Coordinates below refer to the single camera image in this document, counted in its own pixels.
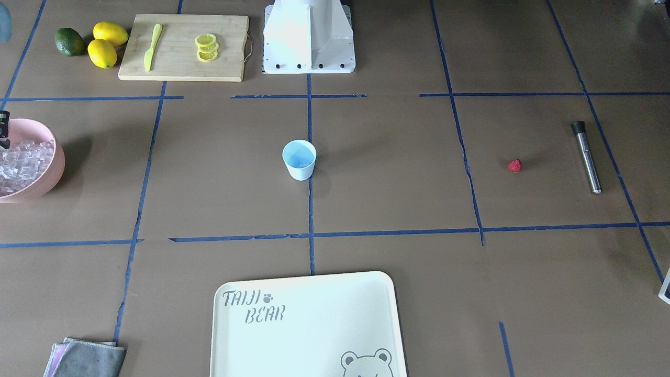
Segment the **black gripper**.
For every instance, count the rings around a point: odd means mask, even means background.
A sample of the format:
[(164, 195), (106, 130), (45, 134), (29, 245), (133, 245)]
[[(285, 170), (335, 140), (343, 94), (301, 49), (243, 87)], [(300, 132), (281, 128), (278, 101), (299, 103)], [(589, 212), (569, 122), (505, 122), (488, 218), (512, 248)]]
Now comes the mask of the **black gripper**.
[(10, 139), (9, 139), (9, 119), (10, 113), (6, 110), (1, 110), (0, 114), (0, 126), (1, 126), (1, 148), (9, 149), (10, 148)]

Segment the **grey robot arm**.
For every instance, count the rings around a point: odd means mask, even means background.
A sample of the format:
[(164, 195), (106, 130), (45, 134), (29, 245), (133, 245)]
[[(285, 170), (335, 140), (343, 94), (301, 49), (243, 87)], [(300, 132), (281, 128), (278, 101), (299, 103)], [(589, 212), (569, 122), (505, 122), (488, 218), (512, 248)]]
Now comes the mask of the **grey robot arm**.
[[(1, 43), (7, 43), (12, 36), (12, 20), (10, 19), (9, 9), (1, 2)], [(10, 113), (7, 110), (1, 110), (1, 148), (10, 148), (9, 139), (9, 120)]]

